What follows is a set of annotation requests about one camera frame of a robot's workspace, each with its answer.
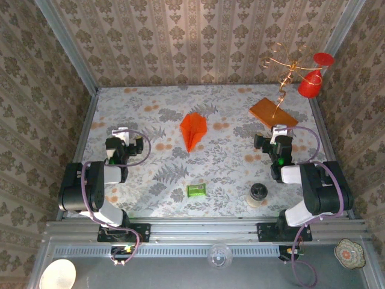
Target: decorative plate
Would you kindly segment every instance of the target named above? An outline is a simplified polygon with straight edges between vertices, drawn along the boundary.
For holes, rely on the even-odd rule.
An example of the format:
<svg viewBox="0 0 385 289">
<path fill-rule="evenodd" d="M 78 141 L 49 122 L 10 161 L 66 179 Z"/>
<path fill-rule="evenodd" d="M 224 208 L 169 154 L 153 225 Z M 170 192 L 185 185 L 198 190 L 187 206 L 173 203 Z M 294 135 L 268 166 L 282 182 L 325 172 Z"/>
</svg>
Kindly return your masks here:
<svg viewBox="0 0 385 289">
<path fill-rule="evenodd" d="M 365 266 L 365 255 L 361 245 L 349 239 L 342 239 L 334 248 L 338 261 L 347 269 L 359 269 Z"/>
</svg>

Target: wire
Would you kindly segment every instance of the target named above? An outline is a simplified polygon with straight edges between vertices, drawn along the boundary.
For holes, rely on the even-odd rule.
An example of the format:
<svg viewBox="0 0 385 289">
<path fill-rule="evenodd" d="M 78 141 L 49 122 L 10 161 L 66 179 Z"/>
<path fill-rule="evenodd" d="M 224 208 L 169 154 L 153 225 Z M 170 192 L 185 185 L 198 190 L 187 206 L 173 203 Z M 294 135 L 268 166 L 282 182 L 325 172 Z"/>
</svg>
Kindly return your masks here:
<svg viewBox="0 0 385 289">
<path fill-rule="evenodd" d="M 338 194 L 339 210 L 334 215 L 331 215 L 331 216 L 318 216 L 318 217 L 315 217 L 314 219 L 306 222 L 305 224 L 303 224 L 301 226 L 301 228 L 298 230 L 298 232 L 297 232 L 297 234 L 296 234 L 296 236 L 294 238 L 294 242 L 293 242 L 293 246 L 292 246 L 292 252 L 294 252 L 295 246 L 297 244 L 297 241 L 298 241 L 298 239 L 299 239 L 299 237 L 301 235 L 301 232 L 303 231 L 303 229 L 305 227 L 307 227 L 309 224 L 316 223 L 318 221 L 322 221 L 323 219 L 333 219 L 333 218 L 340 217 L 342 215 L 342 213 L 343 213 L 343 196 L 342 196 L 342 191 L 341 191 L 341 188 L 340 188 L 340 186 L 339 186 L 339 184 L 337 182 L 336 177 L 334 176 L 333 172 L 331 172 L 331 170 L 327 166 L 325 166 L 324 164 L 320 163 L 319 161 L 314 161 L 313 163 L 321 166 L 329 174 L 329 177 L 333 181 L 333 184 L 336 187 L 337 194 Z M 304 264 L 304 265 L 308 266 L 309 269 L 311 269 L 311 271 L 313 272 L 314 277 L 315 277 L 315 280 L 314 280 L 313 284 L 306 285 L 306 284 L 302 283 L 302 281 L 299 279 L 299 277 L 298 277 L 298 275 L 297 275 L 297 273 L 295 271 L 295 263 Z M 309 263 L 307 263 L 305 261 L 296 261 L 294 259 L 294 254 L 292 254 L 291 255 L 291 267 L 293 269 L 293 274 L 294 274 L 295 278 L 297 279 L 298 283 L 301 284 L 301 286 L 303 286 L 305 288 L 314 288 L 317 285 L 317 283 L 318 283 L 317 272 L 316 272 L 315 268 L 312 265 L 310 265 Z"/>
<path fill-rule="evenodd" d="M 318 152 L 319 152 L 319 149 L 321 147 L 321 141 L 319 140 L 319 137 L 318 135 L 315 133 L 314 130 L 310 129 L 310 128 L 305 128 L 304 126 L 290 126 L 288 128 L 279 128 L 279 129 L 276 129 L 276 131 L 285 131 L 287 129 L 303 129 L 305 131 L 309 131 L 311 134 L 313 134 L 317 140 L 317 149 L 315 151 L 315 153 L 312 155 L 311 158 L 309 158 L 307 161 L 303 161 L 301 164 L 303 163 L 308 163 L 310 162 L 311 160 L 313 160 L 317 155 L 318 155 Z"/>
<path fill-rule="evenodd" d="M 137 162 L 135 164 L 109 164 L 109 165 L 105 165 L 105 166 L 110 166 L 110 167 L 133 167 L 133 166 L 137 166 L 137 165 L 142 164 L 143 162 L 145 162 L 148 159 L 148 157 L 150 156 L 150 153 L 151 153 L 151 142 L 150 142 L 150 139 L 146 135 L 142 134 L 141 132 L 133 131 L 131 129 L 124 129 L 124 130 L 121 130 L 121 131 L 118 131 L 118 132 L 131 132 L 131 133 L 134 133 L 134 134 L 141 135 L 142 137 L 144 137 L 147 140 L 147 142 L 149 144 L 149 152 L 147 153 L 146 157 L 143 160 L 141 160 L 141 161 L 139 161 L 139 162 Z M 94 221 L 95 223 L 98 223 L 100 225 L 106 226 L 106 227 L 108 227 L 110 229 L 115 229 L 115 230 L 118 230 L 118 231 L 126 231 L 126 232 L 133 233 L 135 235 L 135 239 L 136 239 L 136 241 L 135 241 L 135 249 L 134 249 L 133 253 L 127 259 L 125 259 L 124 261 L 121 262 L 121 264 L 124 265 L 125 263 L 130 261 L 132 259 L 132 257 L 134 257 L 134 255 L 137 253 L 141 239 L 140 239 L 140 236 L 139 236 L 138 232 L 133 230 L 133 229 L 111 226 L 110 224 L 107 224 L 107 223 L 105 223 L 103 221 L 100 221 L 99 219 L 97 219 L 94 216 L 94 213 L 92 212 L 91 206 L 88 203 L 87 194 L 86 194 L 86 191 L 85 191 L 85 170 L 88 167 L 88 165 L 91 164 L 91 163 L 92 163 L 91 161 L 86 161 L 84 163 L 84 165 L 82 167 L 82 170 L 81 170 L 81 177 L 80 177 L 83 202 L 84 202 L 84 205 L 85 205 L 88 213 L 90 214 L 90 219 L 92 221 Z M 115 255 L 116 255 L 116 253 L 113 255 L 113 257 L 111 259 L 114 261 L 114 263 L 116 265 L 117 261 L 115 260 Z"/>
</svg>

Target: small jar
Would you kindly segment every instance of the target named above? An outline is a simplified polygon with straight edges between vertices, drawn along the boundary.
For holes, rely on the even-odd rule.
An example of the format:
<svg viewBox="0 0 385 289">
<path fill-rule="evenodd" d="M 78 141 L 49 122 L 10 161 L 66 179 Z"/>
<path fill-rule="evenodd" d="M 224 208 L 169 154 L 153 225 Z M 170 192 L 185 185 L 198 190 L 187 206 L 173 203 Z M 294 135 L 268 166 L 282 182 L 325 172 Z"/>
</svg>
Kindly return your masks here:
<svg viewBox="0 0 385 289">
<path fill-rule="evenodd" d="M 259 208 L 267 196 L 265 185 L 257 183 L 251 186 L 249 194 L 246 196 L 246 202 L 252 208 Z"/>
</svg>

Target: white plate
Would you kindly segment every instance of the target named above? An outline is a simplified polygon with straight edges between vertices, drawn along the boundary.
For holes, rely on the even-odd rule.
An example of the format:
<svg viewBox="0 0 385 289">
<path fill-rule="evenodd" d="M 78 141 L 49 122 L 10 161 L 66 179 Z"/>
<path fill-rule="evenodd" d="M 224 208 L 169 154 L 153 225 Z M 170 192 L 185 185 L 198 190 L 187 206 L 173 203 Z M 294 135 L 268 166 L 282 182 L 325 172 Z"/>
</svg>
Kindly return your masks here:
<svg viewBox="0 0 385 289">
<path fill-rule="evenodd" d="M 44 270 L 40 289 L 71 289 L 75 283 L 76 269 L 71 261 L 59 259 Z"/>
</svg>

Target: green object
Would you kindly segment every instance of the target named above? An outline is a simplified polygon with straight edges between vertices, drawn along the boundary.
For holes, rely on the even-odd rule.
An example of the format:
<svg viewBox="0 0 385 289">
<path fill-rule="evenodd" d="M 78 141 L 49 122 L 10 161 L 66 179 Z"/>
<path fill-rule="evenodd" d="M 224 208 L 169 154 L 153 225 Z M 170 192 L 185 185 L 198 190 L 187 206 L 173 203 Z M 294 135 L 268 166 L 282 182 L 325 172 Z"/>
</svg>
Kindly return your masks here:
<svg viewBox="0 0 385 289">
<path fill-rule="evenodd" d="M 187 186 L 188 197 L 199 197 L 199 196 L 205 196 L 205 195 L 206 195 L 206 184 Z"/>
</svg>

